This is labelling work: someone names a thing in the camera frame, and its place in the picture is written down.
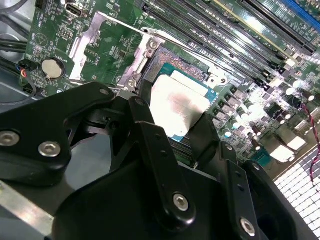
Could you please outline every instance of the blue slot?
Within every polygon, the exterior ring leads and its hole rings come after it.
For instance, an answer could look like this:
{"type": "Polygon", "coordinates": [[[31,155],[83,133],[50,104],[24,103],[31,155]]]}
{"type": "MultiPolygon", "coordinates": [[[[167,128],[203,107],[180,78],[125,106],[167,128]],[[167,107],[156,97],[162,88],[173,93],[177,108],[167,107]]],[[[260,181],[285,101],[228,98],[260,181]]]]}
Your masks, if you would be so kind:
{"type": "Polygon", "coordinates": [[[315,20],[312,16],[310,16],[309,13],[307,13],[303,8],[301,8],[295,1],[293,0],[280,0],[280,1],[286,6],[288,6],[290,10],[292,10],[307,24],[309,24],[315,30],[320,32],[320,23],[317,20],[315,20]]]}

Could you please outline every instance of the black cable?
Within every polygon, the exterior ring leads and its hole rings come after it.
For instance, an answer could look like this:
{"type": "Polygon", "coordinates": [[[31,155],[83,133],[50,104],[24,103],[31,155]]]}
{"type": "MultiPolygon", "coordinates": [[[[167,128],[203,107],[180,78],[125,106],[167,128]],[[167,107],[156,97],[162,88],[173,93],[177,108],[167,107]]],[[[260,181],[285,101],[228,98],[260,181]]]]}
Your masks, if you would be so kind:
{"type": "Polygon", "coordinates": [[[0,45],[9,45],[9,46],[14,46],[14,47],[26,47],[27,42],[0,38],[0,45]]]}
{"type": "Polygon", "coordinates": [[[1,63],[0,63],[0,69],[4,70],[4,71],[6,71],[6,72],[8,72],[8,73],[10,73],[10,74],[13,74],[13,75],[16,75],[16,76],[20,76],[20,74],[19,74],[18,71],[13,70],[13,69],[8,68],[8,67],[5,67],[5,66],[3,66],[1,63]]]}
{"type": "Polygon", "coordinates": [[[26,52],[26,48],[0,45],[0,51],[24,54],[26,52]]]}
{"type": "Polygon", "coordinates": [[[25,39],[28,39],[29,32],[24,29],[22,26],[17,24],[15,21],[10,19],[6,15],[0,15],[0,21],[3,22],[4,24],[7,24],[10,28],[12,28],[16,33],[20,34],[22,37],[25,39]]]}
{"type": "Polygon", "coordinates": [[[28,76],[25,79],[31,85],[32,93],[27,98],[20,100],[20,101],[0,102],[0,106],[15,106],[15,105],[20,105],[20,104],[25,104],[25,103],[29,102],[36,95],[37,88],[36,88],[36,85],[34,84],[34,82],[28,76]]]}
{"type": "Polygon", "coordinates": [[[28,0],[21,0],[20,2],[18,2],[17,4],[15,4],[13,6],[10,6],[5,9],[0,9],[0,15],[12,14],[12,13],[18,11],[23,5],[26,4],[26,2],[28,2],[28,0]]]}
{"type": "Polygon", "coordinates": [[[0,56],[0,64],[8,69],[17,70],[16,64],[0,56]]]}

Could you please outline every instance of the cable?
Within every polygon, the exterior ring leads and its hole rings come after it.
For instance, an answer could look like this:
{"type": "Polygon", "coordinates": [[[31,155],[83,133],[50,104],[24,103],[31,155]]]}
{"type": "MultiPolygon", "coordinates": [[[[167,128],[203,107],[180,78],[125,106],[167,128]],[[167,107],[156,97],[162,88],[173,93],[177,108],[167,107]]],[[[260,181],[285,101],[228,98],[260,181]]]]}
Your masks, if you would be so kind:
{"type": "Polygon", "coordinates": [[[16,11],[18,11],[23,5],[25,5],[28,2],[28,0],[21,0],[17,4],[10,6],[8,8],[0,9],[0,15],[4,14],[12,14],[16,11]]]}
{"type": "Polygon", "coordinates": [[[26,70],[23,68],[18,68],[18,67],[16,69],[21,69],[21,76],[23,76],[26,79],[26,81],[31,85],[32,93],[27,98],[20,100],[20,101],[0,102],[0,106],[15,106],[15,105],[20,105],[20,104],[25,104],[28,101],[30,101],[37,93],[36,85],[31,80],[31,78],[27,76],[26,70]]]}
{"type": "Polygon", "coordinates": [[[22,26],[17,24],[15,21],[10,19],[8,16],[0,14],[0,21],[3,22],[4,24],[7,24],[16,33],[18,33],[19,35],[21,35],[25,39],[28,39],[29,32],[26,29],[24,29],[22,26]]]}
{"type": "Polygon", "coordinates": [[[302,104],[302,108],[304,109],[305,113],[309,116],[310,124],[312,126],[312,131],[313,131],[314,138],[315,138],[315,141],[316,141],[316,144],[317,144],[317,149],[318,149],[318,152],[317,152],[315,158],[311,162],[310,171],[309,171],[311,182],[312,182],[313,186],[315,187],[314,175],[313,174],[314,174],[314,165],[319,161],[320,141],[319,141],[319,138],[318,138],[318,131],[317,131],[316,126],[315,126],[314,118],[311,116],[311,113],[310,113],[308,107],[305,104],[302,104]]]}
{"type": "Polygon", "coordinates": [[[13,74],[13,75],[16,75],[16,76],[20,76],[20,74],[17,71],[14,71],[11,68],[8,68],[8,67],[5,67],[5,66],[1,65],[1,63],[0,63],[0,69],[4,70],[4,71],[6,71],[6,72],[8,72],[10,74],[13,74]]]}
{"type": "Polygon", "coordinates": [[[26,47],[27,42],[0,38],[0,45],[8,45],[13,47],[26,47]]]}
{"type": "Polygon", "coordinates": [[[9,68],[9,69],[12,69],[12,70],[16,70],[16,64],[5,59],[4,57],[1,57],[0,56],[0,65],[6,67],[6,68],[9,68]]]}
{"type": "Polygon", "coordinates": [[[4,46],[4,45],[0,44],[0,51],[24,54],[26,52],[26,48],[14,47],[14,46],[4,46]]]}

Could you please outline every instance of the black connector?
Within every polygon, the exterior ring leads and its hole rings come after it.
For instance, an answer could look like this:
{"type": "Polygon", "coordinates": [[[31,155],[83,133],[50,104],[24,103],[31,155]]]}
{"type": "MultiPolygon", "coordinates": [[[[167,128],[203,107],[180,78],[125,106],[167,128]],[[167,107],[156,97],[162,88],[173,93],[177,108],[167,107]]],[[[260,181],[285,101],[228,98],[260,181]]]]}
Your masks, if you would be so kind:
{"type": "MultiPolygon", "coordinates": [[[[43,90],[41,89],[41,88],[39,88],[39,87],[35,87],[36,88],[36,92],[35,92],[35,95],[39,95],[43,90]]],[[[27,85],[24,85],[23,87],[22,87],[22,90],[25,92],[25,93],[27,93],[27,94],[32,94],[32,92],[33,92],[33,88],[32,88],[32,86],[30,85],[30,83],[28,83],[27,85]]]]}
{"type": "Polygon", "coordinates": [[[30,61],[28,59],[23,59],[19,61],[18,66],[22,69],[27,70],[28,72],[32,72],[34,70],[37,70],[39,65],[33,61],[30,61]]]}

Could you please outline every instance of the capacitor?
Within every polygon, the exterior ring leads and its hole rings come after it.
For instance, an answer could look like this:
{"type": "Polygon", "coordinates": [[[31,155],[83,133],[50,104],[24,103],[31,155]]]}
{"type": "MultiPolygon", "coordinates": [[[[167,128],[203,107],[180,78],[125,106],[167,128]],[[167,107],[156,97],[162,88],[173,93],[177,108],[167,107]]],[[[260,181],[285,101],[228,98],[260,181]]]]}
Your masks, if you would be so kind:
{"type": "Polygon", "coordinates": [[[236,120],[236,118],[234,116],[230,118],[229,122],[230,122],[233,129],[239,129],[241,126],[240,123],[236,120]]]}
{"type": "Polygon", "coordinates": [[[251,143],[252,143],[252,145],[253,145],[253,147],[254,147],[254,149],[255,149],[256,151],[259,151],[259,150],[261,149],[261,146],[259,145],[259,143],[257,142],[257,140],[251,139],[251,143]]]}
{"type": "Polygon", "coordinates": [[[252,128],[252,131],[255,133],[255,135],[257,135],[258,137],[261,136],[261,131],[256,125],[251,126],[251,128],[252,128]]]}
{"type": "Polygon", "coordinates": [[[282,124],[285,124],[286,120],[284,120],[284,118],[282,116],[279,116],[277,119],[276,119],[281,125],[282,124]]]}
{"type": "Polygon", "coordinates": [[[232,136],[230,129],[226,126],[222,128],[221,132],[226,138],[230,138],[232,136]]]}
{"type": "Polygon", "coordinates": [[[300,109],[302,105],[301,99],[291,96],[287,101],[286,101],[291,107],[294,107],[296,109],[300,109]]]}
{"type": "Polygon", "coordinates": [[[301,80],[298,80],[298,79],[295,79],[295,78],[292,78],[288,81],[288,83],[294,87],[295,89],[298,89],[301,87],[302,85],[302,81],[301,80]]]}
{"type": "Polygon", "coordinates": [[[279,88],[288,96],[292,95],[295,93],[295,89],[285,83],[282,83],[279,88]]]}
{"type": "Polygon", "coordinates": [[[258,107],[250,101],[247,101],[244,105],[252,113],[254,113],[258,110],[258,107]]]}
{"type": "Polygon", "coordinates": [[[242,120],[247,120],[249,118],[249,115],[242,108],[239,108],[237,113],[242,120]]]}
{"type": "Polygon", "coordinates": [[[315,96],[307,90],[300,89],[300,92],[301,92],[301,95],[304,96],[306,99],[308,99],[309,102],[315,99],[315,96]]]}
{"type": "Polygon", "coordinates": [[[287,111],[283,111],[282,112],[282,117],[284,117],[284,119],[286,119],[286,120],[289,120],[290,118],[291,118],[291,114],[290,113],[288,113],[287,111]]]}

